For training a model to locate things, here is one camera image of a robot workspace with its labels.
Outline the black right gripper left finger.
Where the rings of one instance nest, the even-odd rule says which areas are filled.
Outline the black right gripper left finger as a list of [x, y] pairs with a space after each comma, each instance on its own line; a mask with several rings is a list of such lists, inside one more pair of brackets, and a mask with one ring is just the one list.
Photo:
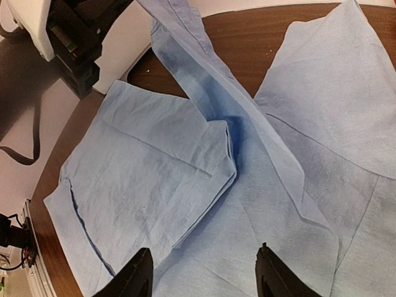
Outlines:
[[152, 254], [143, 247], [94, 297], [151, 297], [152, 290]]

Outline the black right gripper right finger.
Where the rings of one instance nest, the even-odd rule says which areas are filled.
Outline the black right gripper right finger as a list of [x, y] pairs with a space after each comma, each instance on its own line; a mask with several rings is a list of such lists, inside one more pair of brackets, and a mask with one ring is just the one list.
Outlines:
[[266, 243], [263, 243], [257, 252], [255, 270], [258, 296], [319, 296], [303, 283]]

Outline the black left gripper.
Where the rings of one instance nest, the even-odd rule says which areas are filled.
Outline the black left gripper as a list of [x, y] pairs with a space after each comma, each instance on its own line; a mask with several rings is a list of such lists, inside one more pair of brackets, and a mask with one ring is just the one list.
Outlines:
[[61, 69], [61, 78], [84, 99], [98, 82], [102, 43], [132, 0], [52, 1], [46, 32]]

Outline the light blue shirt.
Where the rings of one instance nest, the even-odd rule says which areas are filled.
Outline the light blue shirt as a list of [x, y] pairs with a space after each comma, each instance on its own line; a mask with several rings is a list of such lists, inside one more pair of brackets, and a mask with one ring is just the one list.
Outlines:
[[321, 296], [395, 295], [395, 69], [356, 1], [293, 22], [254, 96], [187, 1], [142, 1], [186, 93], [108, 91], [45, 199], [84, 296], [255, 296], [261, 243]]

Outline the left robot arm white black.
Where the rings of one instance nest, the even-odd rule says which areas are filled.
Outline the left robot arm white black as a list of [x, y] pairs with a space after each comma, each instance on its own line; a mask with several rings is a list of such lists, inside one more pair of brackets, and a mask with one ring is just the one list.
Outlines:
[[12, 40], [30, 37], [40, 55], [56, 60], [61, 78], [80, 98], [85, 98], [100, 78], [96, 60], [111, 26], [132, 0], [108, 1], [8, 1], [17, 30], [1, 30]]

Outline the white plastic laundry bin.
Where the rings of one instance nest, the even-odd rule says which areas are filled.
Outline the white plastic laundry bin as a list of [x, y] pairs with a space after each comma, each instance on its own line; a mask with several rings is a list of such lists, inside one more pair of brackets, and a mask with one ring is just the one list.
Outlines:
[[117, 18], [103, 40], [102, 55], [96, 60], [100, 68], [93, 88], [106, 94], [114, 80], [121, 79], [150, 47], [151, 16], [133, 1]]

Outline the front aluminium rail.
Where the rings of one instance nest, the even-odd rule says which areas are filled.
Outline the front aluminium rail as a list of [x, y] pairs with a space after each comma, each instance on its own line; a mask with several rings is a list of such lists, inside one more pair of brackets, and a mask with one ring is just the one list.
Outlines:
[[46, 269], [43, 256], [38, 246], [38, 240], [32, 222], [32, 215], [30, 213], [31, 200], [26, 199], [22, 209], [21, 216], [24, 220], [24, 225], [28, 230], [28, 248], [27, 260], [25, 264], [25, 274], [27, 276], [28, 285], [32, 296], [38, 297], [57, 297], [50, 276]]

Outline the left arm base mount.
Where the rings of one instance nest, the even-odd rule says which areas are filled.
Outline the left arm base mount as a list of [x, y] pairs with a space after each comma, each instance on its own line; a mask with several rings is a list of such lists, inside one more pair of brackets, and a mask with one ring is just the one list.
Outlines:
[[1, 267], [1, 270], [13, 271], [24, 265], [29, 268], [35, 265], [38, 247], [30, 217], [25, 217], [24, 223], [21, 223], [17, 214], [9, 217], [1, 214], [1, 247], [8, 246], [21, 250], [21, 261], [15, 267]]

